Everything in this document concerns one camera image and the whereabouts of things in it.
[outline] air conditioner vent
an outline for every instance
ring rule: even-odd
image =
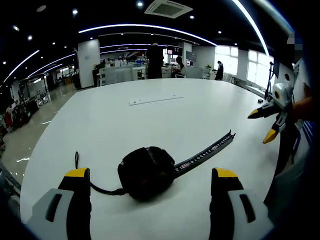
[[[193,9],[180,3],[168,0],[155,0],[145,10],[145,14],[157,15],[175,19],[183,14],[186,14]]]

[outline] white desk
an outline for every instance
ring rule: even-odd
[[[130,99],[169,94],[184,98],[128,104]],[[118,164],[133,150],[157,146],[179,163],[232,129],[236,136],[230,145],[150,202],[91,189],[93,240],[207,240],[212,168],[234,171],[243,187],[261,200],[271,185],[280,138],[262,143],[275,117],[247,119],[260,106],[258,99],[228,82],[182,78],[130,81],[76,93],[30,157],[21,189],[22,219],[29,219],[36,201],[75,168],[76,151],[79,167],[90,168],[91,181],[115,190],[121,187]]]

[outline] tape measure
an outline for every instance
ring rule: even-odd
[[[106,195],[124,195],[128,193],[138,200],[149,199],[168,188],[174,179],[204,163],[228,146],[236,134],[231,130],[218,141],[175,165],[174,159],[156,146],[142,147],[125,156],[118,166],[118,175],[122,188],[114,191],[102,189],[92,182],[90,186]],[[75,168],[78,169],[79,153],[75,153]]]

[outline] ceiling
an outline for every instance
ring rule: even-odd
[[[6,61],[6,64],[0,64],[0,85],[19,63],[35,51],[39,50],[7,79],[6,85],[24,79],[37,69],[74,53],[78,43],[90,38],[98,38],[101,47],[154,42],[176,45],[185,41],[195,43],[195,46],[212,46],[192,36],[150,27],[112,27],[78,33],[80,30],[104,25],[163,26],[200,36],[218,45],[234,46],[234,43],[237,43],[240,49],[264,52],[254,29],[231,0],[176,0],[175,2],[193,10],[175,19],[144,14],[153,0],[143,0],[144,5],[141,8],[137,7],[135,0],[99,1],[90,4],[85,2],[4,3],[0,10],[0,63]],[[241,2],[259,27],[270,55],[291,64],[293,56],[288,54],[289,50],[286,48],[288,36],[259,6],[249,0]],[[46,5],[45,10],[37,12],[37,8],[42,5]],[[78,10],[75,16],[72,14],[73,9]],[[14,30],[13,25],[16,25],[19,31]],[[30,41],[27,39],[29,35],[32,35]],[[73,64],[77,62],[76,59],[76,56],[67,57],[58,64]]]

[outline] tiled floor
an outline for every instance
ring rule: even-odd
[[[42,133],[75,92],[71,84],[51,91],[49,93],[51,101],[41,106],[26,125],[4,136],[5,150],[1,160],[19,183],[23,181],[29,157]]]

